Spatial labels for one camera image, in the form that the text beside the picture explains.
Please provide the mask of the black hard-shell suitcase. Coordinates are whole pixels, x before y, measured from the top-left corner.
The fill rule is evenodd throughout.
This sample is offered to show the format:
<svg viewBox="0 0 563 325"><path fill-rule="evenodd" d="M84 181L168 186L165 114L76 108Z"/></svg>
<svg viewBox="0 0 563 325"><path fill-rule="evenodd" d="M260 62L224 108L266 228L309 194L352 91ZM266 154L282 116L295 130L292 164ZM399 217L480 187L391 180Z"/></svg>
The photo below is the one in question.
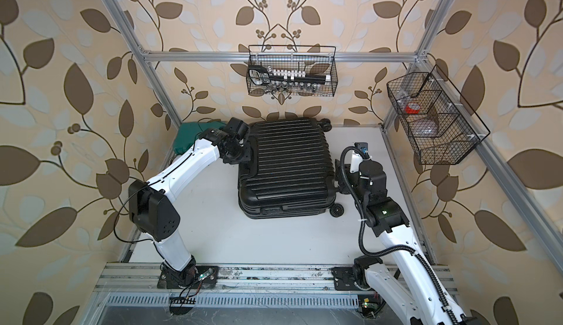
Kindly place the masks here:
<svg viewBox="0 0 563 325"><path fill-rule="evenodd" d="M252 124L252 158L238 166L238 203L251 219L305 217L329 212L336 202L334 162L325 134L327 118L294 118Z"/></svg>

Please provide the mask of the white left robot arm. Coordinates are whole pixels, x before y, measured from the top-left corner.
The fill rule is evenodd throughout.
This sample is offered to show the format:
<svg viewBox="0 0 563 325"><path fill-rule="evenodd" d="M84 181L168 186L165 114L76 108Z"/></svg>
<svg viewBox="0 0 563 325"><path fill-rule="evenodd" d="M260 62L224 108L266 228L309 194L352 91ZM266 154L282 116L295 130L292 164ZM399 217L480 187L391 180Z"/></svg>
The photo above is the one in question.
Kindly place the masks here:
<svg viewBox="0 0 563 325"><path fill-rule="evenodd" d="M220 129L206 129L194 144L169 167L148 181L134 181L128 189L129 219L149 236L164 260L166 280L181 288L197 279L196 259L178 231L180 215L174 207L179 194L209 165L221 159L237 165L249 162L252 150L246 143L249 125L231 118Z"/></svg>

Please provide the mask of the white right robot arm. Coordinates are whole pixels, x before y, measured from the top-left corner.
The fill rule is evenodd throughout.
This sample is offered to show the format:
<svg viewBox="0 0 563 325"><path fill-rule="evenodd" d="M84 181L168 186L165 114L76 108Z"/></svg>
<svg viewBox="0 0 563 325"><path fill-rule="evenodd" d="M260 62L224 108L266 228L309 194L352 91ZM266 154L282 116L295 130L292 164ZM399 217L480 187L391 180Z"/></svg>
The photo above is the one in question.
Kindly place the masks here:
<svg viewBox="0 0 563 325"><path fill-rule="evenodd" d="M350 165L341 160L339 169L360 215L356 286L382 296L403 324L475 324L429 264L405 212L389 197L382 165L353 153Z"/></svg>

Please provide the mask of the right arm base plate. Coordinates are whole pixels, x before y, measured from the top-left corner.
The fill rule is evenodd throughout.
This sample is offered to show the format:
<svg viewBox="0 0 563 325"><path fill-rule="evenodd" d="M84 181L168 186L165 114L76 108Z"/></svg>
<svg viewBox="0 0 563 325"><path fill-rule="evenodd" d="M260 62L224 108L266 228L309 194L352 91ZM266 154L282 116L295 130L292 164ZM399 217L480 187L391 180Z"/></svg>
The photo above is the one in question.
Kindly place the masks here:
<svg viewBox="0 0 563 325"><path fill-rule="evenodd" d="M353 266L337 266L331 269L334 288L337 291L372 291L359 271Z"/></svg>

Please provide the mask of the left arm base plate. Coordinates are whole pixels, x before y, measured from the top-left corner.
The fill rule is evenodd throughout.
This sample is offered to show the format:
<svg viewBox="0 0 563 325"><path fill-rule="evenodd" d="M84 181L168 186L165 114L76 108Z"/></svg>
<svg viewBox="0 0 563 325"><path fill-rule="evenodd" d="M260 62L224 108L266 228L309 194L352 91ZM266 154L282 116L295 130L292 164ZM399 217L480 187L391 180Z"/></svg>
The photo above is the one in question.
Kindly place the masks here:
<svg viewBox="0 0 563 325"><path fill-rule="evenodd" d="M203 289L215 288L218 281L218 266L187 266L182 272L161 264L161 274L158 278L157 288L181 289L200 285Z"/></svg>

